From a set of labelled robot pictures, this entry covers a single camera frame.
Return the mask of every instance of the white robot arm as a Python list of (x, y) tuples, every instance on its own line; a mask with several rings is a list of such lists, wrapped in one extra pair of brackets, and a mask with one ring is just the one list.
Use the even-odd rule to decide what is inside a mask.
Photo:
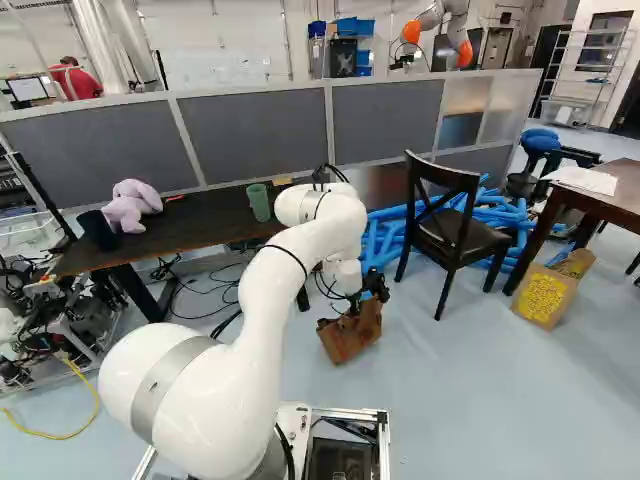
[(451, 14), (447, 26), (447, 37), (456, 51), (456, 68), (464, 68), (471, 63), (473, 48), (465, 24), (468, 15), (468, 0), (434, 0), (424, 12), (409, 21), (402, 29), (401, 41), (405, 54), (415, 53), (420, 41), (420, 33), (429, 31), (444, 22), (446, 13)]
[(230, 345), (190, 328), (139, 328), (104, 359), (107, 410), (199, 480), (243, 480), (260, 465), (280, 398), (282, 340), (306, 276), (331, 262), (341, 289), (362, 287), (360, 237), (367, 213), (348, 184), (301, 185), (275, 203), (288, 228), (247, 266), (238, 298), (244, 325)]

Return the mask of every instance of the cubicle partition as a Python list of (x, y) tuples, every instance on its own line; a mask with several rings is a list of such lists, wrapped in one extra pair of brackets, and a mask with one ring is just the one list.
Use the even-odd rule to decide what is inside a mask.
[(0, 114), (0, 141), (21, 152), (59, 208), (98, 204), (134, 177), (163, 193), (301, 176), (324, 162), (360, 167), (413, 151), (489, 172), (499, 185), (540, 70), (279, 87), (118, 95)]

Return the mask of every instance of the desk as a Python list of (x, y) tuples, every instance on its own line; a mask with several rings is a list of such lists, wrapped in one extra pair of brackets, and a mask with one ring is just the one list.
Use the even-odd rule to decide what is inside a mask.
[(536, 257), (547, 239), (560, 210), (575, 208), (585, 213), (578, 227), (574, 249), (583, 248), (588, 243), (601, 220), (618, 225), (640, 235), (640, 161), (621, 158), (593, 169), (618, 178), (613, 197), (593, 193), (580, 188), (553, 184), (553, 192), (538, 218), (538, 224), (509, 275), (502, 291), (512, 295), (524, 277), (529, 264)]
[[(354, 169), (346, 173), (370, 209), (406, 201), (404, 163)], [(245, 188), (242, 185), (191, 193), (182, 200), (169, 202), (160, 215), (143, 220), (147, 227), (145, 233), (125, 235), (122, 246), (113, 252), (100, 251), (83, 236), (69, 247), (51, 273), (63, 277), (91, 271), (104, 279), (108, 269), (147, 320), (162, 321), (166, 310), (158, 305), (130, 264), (211, 245), (271, 237), (283, 230), (284, 226), (275, 216), (265, 223), (256, 221), (249, 208)], [(272, 211), (279, 191), (276, 188), (269, 190)]]

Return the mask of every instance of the dark wooden tabletop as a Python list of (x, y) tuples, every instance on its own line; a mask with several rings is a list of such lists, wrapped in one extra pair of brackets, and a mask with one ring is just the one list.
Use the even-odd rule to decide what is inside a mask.
[[(406, 201), (404, 163), (345, 170), (369, 210)], [(147, 231), (125, 235), (113, 252), (100, 251), (87, 237), (81, 237), (58, 261), (52, 273), (59, 276), (115, 267), (146, 258), (195, 250), (211, 245), (270, 237), (284, 228), (273, 216), (256, 221), (245, 193), (246, 185), (185, 195), (169, 202), (160, 215), (145, 217)], [(279, 190), (269, 190), (273, 201)]]
[(555, 184), (567, 205), (640, 234), (640, 161), (612, 160), (593, 169), (618, 179), (614, 196)]

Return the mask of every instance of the red shirt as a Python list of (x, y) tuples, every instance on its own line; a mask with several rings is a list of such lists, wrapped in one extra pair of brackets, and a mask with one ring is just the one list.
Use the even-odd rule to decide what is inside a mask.
[[(52, 69), (65, 68), (68, 65), (54, 65)], [(67, 76), (64, 70), (58, 70), (57, 72), (51, 72), (53, 79), (60, 84), (67, 99), (71, 102), (73, 100), (86, 100), (88, 98), (96, 98), (102, 93), (102, 85), (100, 85), (95, 78), (84, 70), (69, 70), (69, 78), (71, 79), (71, 85), (75, 91), (75, 96), (72, 94), (69, 86), (67, 85)]]

